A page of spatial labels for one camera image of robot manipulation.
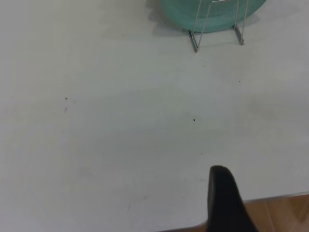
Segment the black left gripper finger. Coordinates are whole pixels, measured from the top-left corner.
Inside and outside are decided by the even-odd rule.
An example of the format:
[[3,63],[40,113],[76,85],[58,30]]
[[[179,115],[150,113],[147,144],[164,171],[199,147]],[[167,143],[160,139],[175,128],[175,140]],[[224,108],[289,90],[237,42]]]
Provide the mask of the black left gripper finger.
[[208,232],[256,232],[230,170],[210,168],[207,197]]

